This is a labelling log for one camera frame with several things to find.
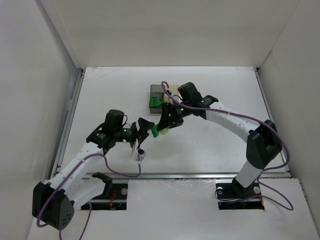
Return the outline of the lime lego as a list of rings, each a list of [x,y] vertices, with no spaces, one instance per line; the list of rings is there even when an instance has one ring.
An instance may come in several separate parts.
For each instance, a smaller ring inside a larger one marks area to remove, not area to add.
[[[162,135],[166,135],[167,133],[168,133],[168,128],[164,128],[164,129],[162,129],[161,131],[160,131],[160,133],[162,134]]]

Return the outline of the dark green studded lego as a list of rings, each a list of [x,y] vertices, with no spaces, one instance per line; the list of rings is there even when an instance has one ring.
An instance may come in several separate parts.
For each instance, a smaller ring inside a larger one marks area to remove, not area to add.
[[[160,135],[160,132],[157,130],[157,127],[158,125],[156,124],[151,128],[151,133],[154,138],[157,138]]]

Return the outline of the dark green lego plate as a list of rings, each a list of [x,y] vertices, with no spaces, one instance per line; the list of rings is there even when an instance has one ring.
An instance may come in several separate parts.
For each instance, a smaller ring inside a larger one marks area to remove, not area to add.
[[[151,108],[158,108],[162,105],[163,99],[162,97],[152,96],[150,99],[150,107]]]

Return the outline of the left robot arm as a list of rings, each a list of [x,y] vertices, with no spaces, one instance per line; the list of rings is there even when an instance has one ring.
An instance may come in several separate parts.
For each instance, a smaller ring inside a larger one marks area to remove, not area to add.
[[[139,118],[125,127],[125,114],[112,109],[71,160],[53,178],[39,182],[32,193],[32,216],[39,228],[51,226],[62,231],[70,223],[75,211],[96,196],[108,192],[112,179],[104,173],[94,173],[92,180],[81,184],[83,177],[100,160],[107,161],[106,154],[117,143],[128,143],[136,159],[141,162],[145,152],[140,148],[155,126],[153,122]]]

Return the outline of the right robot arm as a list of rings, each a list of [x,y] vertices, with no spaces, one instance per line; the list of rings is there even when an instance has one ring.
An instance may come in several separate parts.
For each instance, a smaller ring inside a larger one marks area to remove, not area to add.
[[[162,83],[162,88],[170,100],[162,104],[157,132],[179,127],[185,117],[194,115],[224,127],[246,143],[246,162],[232,181],[237,190],[248,188],[282,151],[283,146],[272,121],[238,114],[217,98],[202,96],[192,82],[178,87],[181,102],[173,98],[166,82]]]

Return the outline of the orange transparent container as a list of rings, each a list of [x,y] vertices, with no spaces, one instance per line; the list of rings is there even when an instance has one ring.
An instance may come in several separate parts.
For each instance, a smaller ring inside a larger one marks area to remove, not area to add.
[[[169,88],[167,88],[167,86],[165,85],[165,89],[166,90],[169,90],[169,91],[172,91],[172,92],[176,92],[176,93],[178,93],[179,94],[179,96],[180,96],[180,93],[179,93],[179,91],[178,91],[178,87],[179,87],[179,85],[169,85]],[[166,94],[164,94],[163,95],[163,101],[165,102],[165,103],[172,103],[172,102],[168,102],[167,101],[167,95]]]

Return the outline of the grey transparent container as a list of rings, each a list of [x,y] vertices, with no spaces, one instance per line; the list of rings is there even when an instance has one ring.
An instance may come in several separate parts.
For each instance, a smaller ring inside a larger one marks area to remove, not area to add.
[[[161,114],[162,104],[164,102],[164,92],[161,85],[151,84],[149,91],[149,113]]]

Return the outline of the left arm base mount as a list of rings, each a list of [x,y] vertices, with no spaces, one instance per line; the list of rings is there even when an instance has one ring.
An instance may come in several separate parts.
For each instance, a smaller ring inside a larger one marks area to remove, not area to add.
[[[111,177],[95,173],[94,180],[103,183],[102,193],[93,197],[89,202],[93,211],[122,211],[127,209],[128,183],[114,181]]]

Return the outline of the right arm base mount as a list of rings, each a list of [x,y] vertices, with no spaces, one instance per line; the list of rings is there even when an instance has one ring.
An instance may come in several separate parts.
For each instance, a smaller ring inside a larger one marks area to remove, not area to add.
[[[260,197],[261,188],[253,182],[248,188],[236,190],[232,182],[217,182],[214,195],[218,200],[219,210],[264,210]]]

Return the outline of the aluminium rail front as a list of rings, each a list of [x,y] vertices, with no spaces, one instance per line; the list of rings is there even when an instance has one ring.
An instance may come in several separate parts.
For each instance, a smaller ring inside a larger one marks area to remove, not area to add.
[[[136,179],[233,179],[235,173],[141,173]],[[261,178],[291,178],[289,171],[264,172]]]

